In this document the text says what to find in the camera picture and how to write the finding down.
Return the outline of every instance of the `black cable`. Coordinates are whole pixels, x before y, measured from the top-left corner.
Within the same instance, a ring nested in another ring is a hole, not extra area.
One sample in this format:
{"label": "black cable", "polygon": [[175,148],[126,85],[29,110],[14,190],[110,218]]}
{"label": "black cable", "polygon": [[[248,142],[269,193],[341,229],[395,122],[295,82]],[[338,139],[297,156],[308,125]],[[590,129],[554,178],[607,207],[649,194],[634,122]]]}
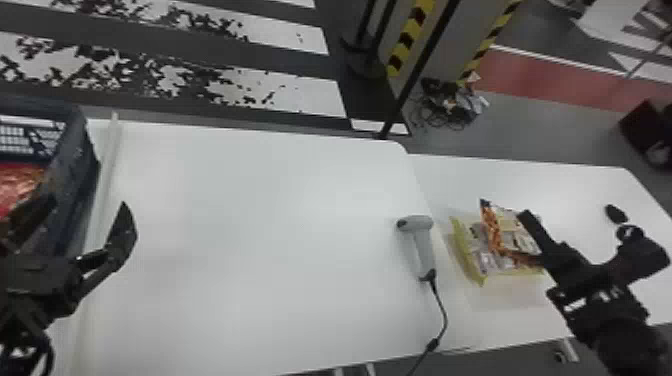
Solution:
{"label": "black cable", "polygon": [[443,106],[436,104],[431,96],[421,94],[415,98],[409,98],[409,102],[414,104],[409,114],[409,121],[416,128],[448,128],[453,131],[462,131],[468,121],[461,116],[449,113]]}
{"label": "black cable", "polygon": [[441,301],[441,297],[439,296],[439,291],[436,287],[436,276],[432,279],[429,280],[429,285],[432,288],[432,293],[434,293],[434,297],[436,298],[436,302],[439,304],[439,309],[441,310],[441,317],[443,319],[443,324],[441,326],[441,331],[439,334],[433,338],[427,346],[425,346],[425,351],[418,357],[418,359],[415,361],[415,364],[413,364],[413,367],[406,373],[406,376],[413,376],[415,374],[415,371],[420,367],[420,364],[427,358],[429,353],[433,352],[434,350],[439,347],[439,343],[441,343],[441,338],[443,338],[443,335],[446,334],[446,330],[448,329],[448,314],[446,313],[446,308],[443,306],[443,302]]}
{"label": "black cable", "polygon": [[44,361],[44,369],[42,370],[42,376],[49,376],[51,371],[54,369],[54,348],[51,346],[51,343],[47,345],[46,359]]}

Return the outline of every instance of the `red floor marking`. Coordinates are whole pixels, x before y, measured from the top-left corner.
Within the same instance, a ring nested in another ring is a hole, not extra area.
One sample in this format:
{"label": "red floor marking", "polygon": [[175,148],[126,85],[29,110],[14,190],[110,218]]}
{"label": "red floor marking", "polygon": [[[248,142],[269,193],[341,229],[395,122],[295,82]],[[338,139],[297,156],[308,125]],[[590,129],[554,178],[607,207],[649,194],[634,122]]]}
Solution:
{"label": "red floor marking", "polygon": [[672,85],[626,80],[565,64],[490,50],[478,68],[478,90],[629,112],[647,98],[672,101]]}

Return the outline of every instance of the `plastic crate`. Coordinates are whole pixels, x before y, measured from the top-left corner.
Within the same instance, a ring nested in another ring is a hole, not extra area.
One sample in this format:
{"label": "plastic crate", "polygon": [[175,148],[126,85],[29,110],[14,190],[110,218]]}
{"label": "plastic crate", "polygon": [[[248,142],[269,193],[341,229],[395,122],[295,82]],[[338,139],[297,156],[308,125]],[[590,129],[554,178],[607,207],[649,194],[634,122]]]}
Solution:
{"label": "plastic crate", "polygon": [[31,197],[52,195],[56,201],[20,251],[65,254],[88,209],[100,168],[86,118],[65,102],[0,94],[0,163],[8,162],[45,168]]}

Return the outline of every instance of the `orange item in crate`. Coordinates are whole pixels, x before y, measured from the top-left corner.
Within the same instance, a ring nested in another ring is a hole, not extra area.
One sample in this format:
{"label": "orange item in crate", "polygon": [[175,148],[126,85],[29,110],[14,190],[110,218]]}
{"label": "orange item in crate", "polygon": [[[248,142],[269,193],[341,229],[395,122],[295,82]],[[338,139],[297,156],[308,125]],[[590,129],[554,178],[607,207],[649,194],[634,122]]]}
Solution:
{"label": "orange item in crate", "polygon": [[42,180],[44,168],[28,163],[0,163],[0,218],[30,197]]}

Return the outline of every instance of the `robotic arm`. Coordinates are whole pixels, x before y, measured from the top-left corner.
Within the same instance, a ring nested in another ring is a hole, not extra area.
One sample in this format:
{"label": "robotic arm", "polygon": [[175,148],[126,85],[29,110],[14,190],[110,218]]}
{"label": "robotic arm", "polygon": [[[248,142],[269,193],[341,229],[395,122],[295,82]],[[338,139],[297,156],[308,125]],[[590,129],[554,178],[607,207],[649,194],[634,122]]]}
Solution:
{"label": "robotic arm", "polygon": [[53,197],[36,198],[13,210],[0,237],[0,375],[32,375],[45,357],[42,375],[54,365],[45,330],[72,315],[80,301],[119,270],[137,240],[133,216],[121,204],[102,249],[65,258],[22,253],[20,245],[55,207]]}
{"label": "robotic arm", "polygon": [[665,249],[641,228],[623,225],[616,233],[621,241],[616,256],[594,265],[567,243],[553,241],[530,211],[518,220],[542,250],[536,261],[557,284],[546,295],[576,339],[613,375],[670,375],[669,345],[647,325],[648,311],[628,288],[670,265]]}

